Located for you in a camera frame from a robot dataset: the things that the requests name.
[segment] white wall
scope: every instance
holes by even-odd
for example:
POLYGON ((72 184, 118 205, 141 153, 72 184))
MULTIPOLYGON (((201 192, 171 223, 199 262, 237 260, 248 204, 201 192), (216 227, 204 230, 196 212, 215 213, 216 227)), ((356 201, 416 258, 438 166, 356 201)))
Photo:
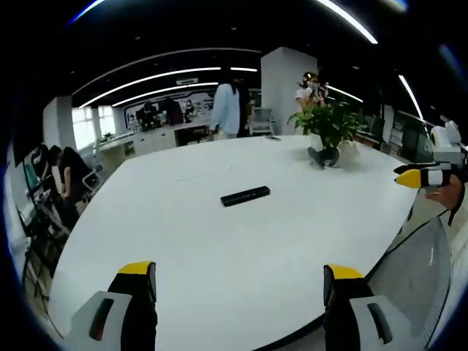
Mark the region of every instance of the white wall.
POLYGON ((384 124, 383 124, 383 131, 382 131, 382 139, 387 144, 389 144, 390 136, 392 134, 393 118, 395 117, 395 111, 393 110, 393 107, 389 105, 384 105, 383 116, 384 116, 384 124))
POLYGON ((42 130, 44 133, 44 144, 51 148, 60 145, 59 124, 57 123, 57 100, 49 102, 42 116, 42 130))
POLYGON ((125 127, 124 109, 122 107, 114 107, 112 109, 114 115, 114 123, 116 124, 116 134, 127 132, 125 127))
POLYGON ((275 121, 273 130, 275 134, 282 133, 282 115, 281 102, 279 95, 281 94, 281 79, 282 76, 272 74, 272 72, 280 72, 281 70, 282 48, 268 53, 261 59, 262 65, 262 107, 271 109, 271 118, 275 121))
POLYGON ((265 55, 262 65, 262 107, 271 108, 276 121, 276 134, 293 135, 294 126, 287 125, 289 117, 298 111, 295 93, 305 72, 318 73, 315 57, 281 47, 265 55))
POLYGON ((76 150, 71 97, 56 97, 49 102, 43 112, 42 128, 47 147, 69 146, 76 150))
POLYGON ((99 123, 99 110, 97 108, 92 108, 91 116, 93 118, 94 134, 96 135, 96 139, 100 139, 101 138, 101 124, 99 123))

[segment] woman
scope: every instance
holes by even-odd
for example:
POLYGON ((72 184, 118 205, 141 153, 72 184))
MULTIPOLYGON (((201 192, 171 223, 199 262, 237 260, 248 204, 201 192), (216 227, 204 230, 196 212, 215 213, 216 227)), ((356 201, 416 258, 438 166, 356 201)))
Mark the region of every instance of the woman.
POLYGON ((318 79, 315 73, 304 73, 302 83, 299 83, 301 88, 295 93, 295 101, 298 103, 300 111, 306 107, 313 106, 317 93, 317 82, 318 79))
POLYGON ((210 139, 219 132, 217 140, 234 139, 239 132, 241 109, 239 90, 234 84, 230 71, 224 72, 224 82, 219 84, 214 95, 211 111, 210 139))
POLYGON ((328 82, 318 83, 317 98, 319 100, 320 106, 325 106, 327 104, 327 97, 328 97, 328 82))

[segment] white robot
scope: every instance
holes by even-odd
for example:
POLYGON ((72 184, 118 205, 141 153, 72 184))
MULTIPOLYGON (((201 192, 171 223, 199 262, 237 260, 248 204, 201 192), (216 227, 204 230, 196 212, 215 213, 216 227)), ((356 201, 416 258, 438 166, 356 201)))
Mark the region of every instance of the white robot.
POLYGON ((450 183, 450 175, 457 174, 465 182, 467 148, 461 143, 460 132, 455 122, 445 127, 431 129, 433 163, 414 163, 397 167, 395 182, 410 188, 435 188, 450 183))

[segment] cabinet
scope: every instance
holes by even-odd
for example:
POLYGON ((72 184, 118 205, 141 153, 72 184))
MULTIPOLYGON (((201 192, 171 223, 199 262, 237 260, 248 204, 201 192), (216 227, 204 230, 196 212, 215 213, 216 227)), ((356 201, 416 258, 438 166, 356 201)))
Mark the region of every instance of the cabinet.
POLYGON ((153 151, 163 151, 176 147, 174 131, 155 133, 152 140, 153 151))
POLYGON ((136 135, 135 137, 135 156, 142 156, 153 152, 151 135, 136 135))

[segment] office chair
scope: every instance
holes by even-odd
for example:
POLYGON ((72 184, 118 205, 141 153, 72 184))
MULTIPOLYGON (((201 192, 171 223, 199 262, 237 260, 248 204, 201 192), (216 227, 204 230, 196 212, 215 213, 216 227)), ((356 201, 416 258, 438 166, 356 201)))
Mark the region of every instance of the office chair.
POLYGON ((87 201, 91 200, 104 184, 103 173, 105 170, 100 159, 99 144, 100 142, 97 140, 96 147, 91 148, 91 157, 86 157, 86 159, 84 159, 85 163, 92 170, 82 179, 83 185, 88 189, 84 197, 84 200, 87 201))
POLYGON ((249 122, 250 135, 274 135, 271 125, 271 109, 256 107, 249 122))

